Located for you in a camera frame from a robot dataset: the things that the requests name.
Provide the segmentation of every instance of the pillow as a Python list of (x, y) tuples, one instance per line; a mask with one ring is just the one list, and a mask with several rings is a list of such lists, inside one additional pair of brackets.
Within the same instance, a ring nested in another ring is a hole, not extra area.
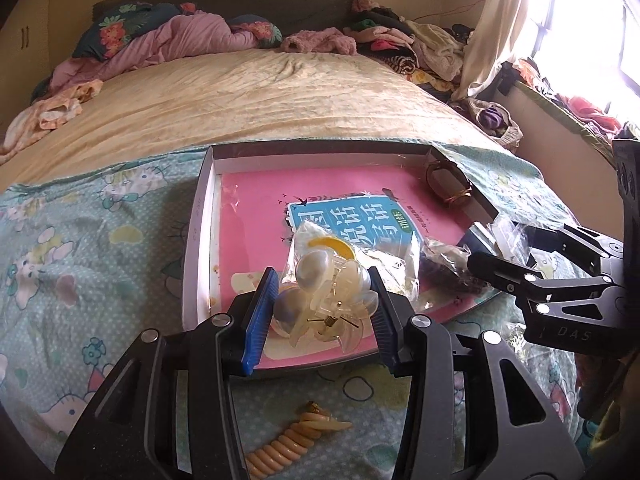
[(106, 61), (134, 38), (182, 13), (182, 9), (174, 4), (121, 4), (105, 12), (89, 27), (71, 57), (95, 57)]
[(282, 42), (280, 29), (269, 20), (265, 20), (255, 14), (243, 14), (231, 20), (226, 20), (232, 32), (238, 30), (248, 30), (254, 34), (258, 40), (260, 48), (276, 48)]

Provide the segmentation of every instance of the hello kitty bedsheet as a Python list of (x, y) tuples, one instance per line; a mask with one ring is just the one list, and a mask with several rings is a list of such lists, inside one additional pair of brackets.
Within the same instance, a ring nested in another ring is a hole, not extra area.
[[(499, 209), (552, 224), (571, 221), (526, 162), (506, 152), (435, 144)], [(165, 334), (181, 330), (182, 256), (204, 153), (194, 148), (143, 158), (40, 186), (12, 186), (0, 195), (0, 402), (50, 468), (136, 335), (150, 326)], [(546, 275), (575, 275), (560, 256), (536, 256)], [(450, 328), (473, 336), (501, 332), (575, 432), (573, 357), (525, 344), (521, 323), (513, 298), (501, 294)], [(354, 427), (321, 439), (281, 478), (387, 478), (398, 451), (408, 381), (394, 379), (379, 365), (332, 367), (309, 372), (306, 379), (234, 385), (245, 449), (268, 442), (296, 407), (315, 399)], [(462, 434), (458, 428), (460, 459)]]

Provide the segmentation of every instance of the plastic bag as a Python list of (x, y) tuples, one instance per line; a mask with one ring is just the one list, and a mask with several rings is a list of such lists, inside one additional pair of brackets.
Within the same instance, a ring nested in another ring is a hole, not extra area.
[(505, 213), (500, 213), (490, 228), (502, 257), (514, 264), (527, 265), (530, 250), (526, 225), (514, 225)]
[(490, 285), (469, 272), (466, 261), (470, 251), (427, 238), (420, 254), (419, 279), (431, 286), (457, 294), (482, 294)]
[[(314, 240), (325, 237), (337, 238), (331, 231), (308, 220), (300, 224), (293, 236), (287, 265), (280, 280), (284, 287), (296, 283), (296, 265), (300, 258), (309, 251), (310, 243), (313, 244)], [(347, 242), (344, 243), (354, 251), (356, 261), (365, 269), (369, 269), (369, 267), (378, 269), (386, 290), (402, 294), (409, 301), (415, 301), (418, 297), (418, 263), (420, 261), (420, 242), (415, 235), (412, 236), (406, 247), (396, 246), (396, 250), (400, 249), (404, 253), (404, 258), (378, 248), (359, 247)]]
[(320, 341), (338, 340), (344, 353), (353, 351), (378, 307), (378, 295), (370, 290), (371, 266), (387, 290), (417, 295), (417, 279), (407, 278), (402, 258), (357, 247), (303, 221), (289, 250), (271, 326), (293, 347), (311, 333)]

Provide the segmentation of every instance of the eyeglasses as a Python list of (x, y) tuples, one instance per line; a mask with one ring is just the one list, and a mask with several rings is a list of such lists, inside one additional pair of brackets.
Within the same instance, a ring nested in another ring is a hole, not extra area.
[(427, 166), (427, 187), (446, 207), (461, 207), (471, 199), (472, 186), (458, 165), (437, 160)]

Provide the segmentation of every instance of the beige bedsheet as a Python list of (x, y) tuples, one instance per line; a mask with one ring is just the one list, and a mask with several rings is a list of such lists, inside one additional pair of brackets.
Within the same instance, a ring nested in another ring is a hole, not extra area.
[(409, 138), (500, 150), (363, 56), (247, 50), (179, 59), (107, 81), (83, 108), (0, 166), (0, 190), (210, 142)]

